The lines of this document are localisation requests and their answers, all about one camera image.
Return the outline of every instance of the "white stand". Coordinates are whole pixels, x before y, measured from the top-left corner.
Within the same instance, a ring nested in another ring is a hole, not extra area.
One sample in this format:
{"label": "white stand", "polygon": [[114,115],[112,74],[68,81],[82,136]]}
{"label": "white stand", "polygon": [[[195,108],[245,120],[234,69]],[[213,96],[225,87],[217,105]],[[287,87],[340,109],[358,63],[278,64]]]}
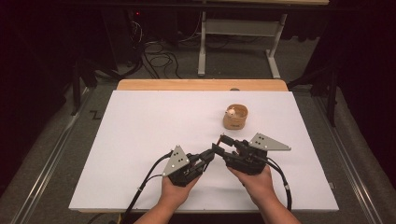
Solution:
{"label": "white stand", "polygon": [[202,12],[201,47],[198,61],[198,77],[205,76],[206,34],[214,35],[253,35],[253,36],[272,36],[274,38],[271,49],[266,50],[266,56],[270,65],[273,78],[280,78],[275,62],[275,52],[287,14],[283,14],[280,21],[236,21],[236,20],[207,20],[206,12]]}

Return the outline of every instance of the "person's left hand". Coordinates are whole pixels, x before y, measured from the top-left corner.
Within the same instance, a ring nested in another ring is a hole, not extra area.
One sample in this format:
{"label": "person's left hand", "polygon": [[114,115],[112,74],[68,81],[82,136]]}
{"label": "person's left hand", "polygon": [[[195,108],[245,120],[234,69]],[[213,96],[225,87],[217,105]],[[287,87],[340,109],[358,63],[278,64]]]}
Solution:
{"label": "person's left hand", "polygon": [[158,203],[170,206],[172,209],[177,210],[189,197],[189,193],[198,182],[200,176],[193,179],[186,187],[178,187],[172,184],[169,177],[163,178],[163,189],[160,200]]}

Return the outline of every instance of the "metal leg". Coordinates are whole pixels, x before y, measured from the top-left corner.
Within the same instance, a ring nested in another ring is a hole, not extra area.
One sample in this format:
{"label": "metal leg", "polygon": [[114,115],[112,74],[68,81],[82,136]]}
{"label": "metal leg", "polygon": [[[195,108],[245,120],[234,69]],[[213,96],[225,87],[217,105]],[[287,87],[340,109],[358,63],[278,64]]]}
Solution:
{"label": "metal leg", "polygon": [[198,77],[205,76],[205,65],[206,65],[205,39],[206,39],[206,12],[202,12],[201,47],[200,47],[199,59],[198,59]]}
{"label": "metal leg", "polygon": [[273,78],[280,78],[280,74],[279,74],[279,71],[277,70],[274,55],[276,52],[277,45],[279,43],[280,36],[282,35],[283,27],[285,26],[287,17],[288,17],[287,14],[282,14],[282,17],[280,18],[279,25],[277,26],[276,33],[274,36],[273,46],[271,49],[268,49],[265,51]]}

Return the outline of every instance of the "triangular metal plate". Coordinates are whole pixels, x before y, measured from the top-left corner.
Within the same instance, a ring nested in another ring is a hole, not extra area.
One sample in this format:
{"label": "triangular metal plate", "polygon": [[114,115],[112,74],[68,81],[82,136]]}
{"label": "triangular metal plate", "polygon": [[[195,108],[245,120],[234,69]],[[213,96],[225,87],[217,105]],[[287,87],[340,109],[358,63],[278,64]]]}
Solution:
{"label": "triangular metal plate", "polygon": [[291,147],[276,141],[262,133],[256,133],[249,142],[250,147],[270,151],[270,150],[291,150]]}
{"label": "triangular metal plate", "polygon": [[165,169],[163,170],[163,176],[168,176],[189,163],[189,158],[187,158],[181,146],[176,146],[165,166]]}

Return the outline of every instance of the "white tabletop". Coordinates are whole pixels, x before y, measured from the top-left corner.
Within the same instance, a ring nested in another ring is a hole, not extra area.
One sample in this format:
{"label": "white tabletop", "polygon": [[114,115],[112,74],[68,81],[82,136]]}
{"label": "white tabletop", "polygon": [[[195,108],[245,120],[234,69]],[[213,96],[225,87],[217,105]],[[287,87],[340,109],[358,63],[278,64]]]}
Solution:
{"label": "white tabletop", "polygon": [[[222,126],[224,111],[231,104],[248,108],[243,130]],[[162,155],[176,145],[186,153],[201,153],[222,133],[238,140],[263,133],[290,146],[291,151],[270,151],[268,156],[290,183],[293,209],[338,210],[297,104],[287,91],[114,91],[69,208],[123,212]],[[166,163],[160,163],[153,174],[161,174]],[[286,205],[275,171],[273,178],[276,195]],[[161,178],[153,178],[134,209],[150,209],[160,193]],[[257,211],[257,207],[217,156],[178,211],[234,213]]]}

